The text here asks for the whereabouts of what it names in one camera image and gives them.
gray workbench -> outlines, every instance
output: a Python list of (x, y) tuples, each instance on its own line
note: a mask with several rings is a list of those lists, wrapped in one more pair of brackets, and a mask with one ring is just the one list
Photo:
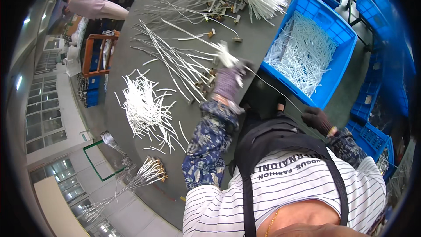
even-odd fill
[[(167, 153), (166, 155), (163, 155), (158, 151), (142, 150), (142, 148), (149, 146), (157, 147), (159, 142), (156, 140), (150, 142), (148, 138), (133, 138), (132, 130), (128, 124), (125, 111), (119, 106), (114, 95), (114, 92), (116, 92), (120, 101), (122, 103), (125, 101), (122, 90), (126, 88), (127, 85), (122, 76), (130, 74), (134, 69), (139, 69), (140, 72), (145, 72), (147, 69), (150, 69), (150, 72), (146, 75), (146, 77), (151, 81), (159, 82), (157, 88), (177, 89), (163, 62), (154, 61), (142, 66), (144, 62), (155, 57), (151, 57), (140, 50), (131, 48), (131, 46), (144, 47), (141, 42), (133, 41), (132, 37), (144, 38), (142, 36), (136, 36), (139, 32), (133, 29), (133, 25), (138, 23), (140, 17), (139, 13), (142, 13), (145, 5), (153, 5), (153, 0), (134, 1), (115, 48), (113, 67), (111, 68), (109, 74), (107, 87), (108, 95), (105, 100), (107, 112), (107, 115), (105, 116), (106, 125), (117, 143), (137, 165), (141, 166), (147, 155), (157, 156), (162, 160), (168, 174), (168, 179), (164, 183), (156, 182), (154, 185), (139, 188), (136, 193), (142, 201), (144, 201), (158, 215), (166, 219), (178, 229), (181, 229), (184, 201), (180, 197), (186, 197), (187, 194), (181, 170), (185, 153), (177, 145), (175, 146), (176, 152), (173, 152), (171, 155), (168, 154), (168, 147), (164, 148)], [(232, 37), (235, 37), (235, 34), (220, 24), (212, 21), (202, 22), (198, 25), (190, 23), (179, 23), (177, 25), (195, 35), (206, 33), (214, 28), (216, 30), (216, 35), (211, 39), (207, 39), (205, 37), (203, 39), (210, 40), (215, 43), (220, 40), (227, 41), (230, 53), (236, 57), (242, 57), (253, 61), (254, 70), (257, 71), (276, 35), (283, 18), (283, 14), (279, 14), (277, 17), (270, 20), (275, 26), (270, 25), (264, 20), (256, 20), (255, 18), (253, 19), (253, 24), (250, 24), (250, 17), (248, 15), (247, 8), (239, 14), (241, 15), (241, 20), (238, 24), (235, 25), (233, 19), (226, 19), (224, 24), (232, 29), (235, 29), (240, 38), (243, 39), (242, 43), (233, 42)], [(188, 37), (187, 34), (170, 26), (155, 32), (162, 38)], [(215, 53), (215, 50), (213, 50), (210, 46), (198, 40), (177, 41), (174, 39), (168, 39), (166, 42), (172, 47)], [(208, 61), (200, 59), (197, 59), (197, 61), (207, 68), (211, 68), (212, 66), (212, 64)], [(244, 88), (240, 90), (237, 102), (242, 99), (251, 81), (252, 78), (248, 78), (244, 81)], [(187, 149), (187, 143), (182, 138), (178, 128), (178, 121), (181, 121), (183, 131), (187, 136), (187, 139), (190, 139), (200, 118), (198, 104), (193, 103), (190, 106), (187, 105), (187, 100), (180, 92), (174, 93), (172, 96), (167, 96), (164, 103), (165, 105), (169, 105), (173, 101), (177, 102), (174, 107), (171, 108), (173, 117), (172, 125), (178, 132), (178, 136), (180, 138), (179, 142)]]

wooden chair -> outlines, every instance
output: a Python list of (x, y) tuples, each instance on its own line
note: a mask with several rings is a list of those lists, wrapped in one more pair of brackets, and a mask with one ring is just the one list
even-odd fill
[[(89, 70), (91, 68), (93, 41), (96, 39), (102, 40), (102, 46), (101, 46), (101, 51), (99, 52), (98, 67), (96, 68), (96, 71), (90, 72)], [(105, 67), (102, 70), (100, 70), (101, 64), (103, 64), (103, 59), (102, 59), (103, 50), (105, 47), (105, 42), (107, 40), (111, 40), (111, 45), (110, 45), (111, 47), (108, 49), (108, 55), (107, 55)], [(103, 74), (109, 73), (108, 67), (111, 66), (111, 63), (112, 63), (111, 49), (117, 40), (118, 40), (118, 36), (109, 36), (109, 35), (103, 35), (103, 34), (90, 34), (88, 36), (86, 40), (86, 47), (85, 47), (85, 59), (83, 61), (83, 66), (82, 66), (83, 77), (88, 78), (92, 76), (103, 75)]]

white striped t-shirt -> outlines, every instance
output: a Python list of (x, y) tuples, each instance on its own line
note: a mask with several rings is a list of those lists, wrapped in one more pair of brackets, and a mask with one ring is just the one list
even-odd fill
[[(386, 185), (371, 157), (355, 170), (329, 151), (345, 182), (349, 202), (348, 227), (366, 233), (386, 204)], [(263, 158), (251, 175), (256, 229), (283, 205), (317, 199), (341, 215), (339, 193), (328, 166), (310, 151), (274, 151)], [(188, 192), (183, 236), (244, 236), (243, 182), (238, 168), (221, 191), (202, 185)]]

blue floral sleeve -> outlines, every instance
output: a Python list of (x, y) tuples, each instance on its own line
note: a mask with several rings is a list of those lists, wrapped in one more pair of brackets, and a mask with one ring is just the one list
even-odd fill
[(346, 127), (328, 137), (328, 141), (328, 145), (335, 156), (348, 162), (355, 169), (367, 157), (364, 150), (355, 143), (352, 133)]
[(201, 185), (221, 187), (225, 162), (222, 159), (238, 130), (238, 118), (215, 100), (200, 104), (202, 118), (193, 133), (182, 164), (184, 181), (190, 191)]

woman in pink jacket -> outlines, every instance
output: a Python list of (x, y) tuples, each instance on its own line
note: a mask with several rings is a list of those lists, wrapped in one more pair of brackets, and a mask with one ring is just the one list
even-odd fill
[(79, 16), (97, 19), (125, 20), (129, 11), (108, 0), (63, 0), (69, 3), (69, 10)]

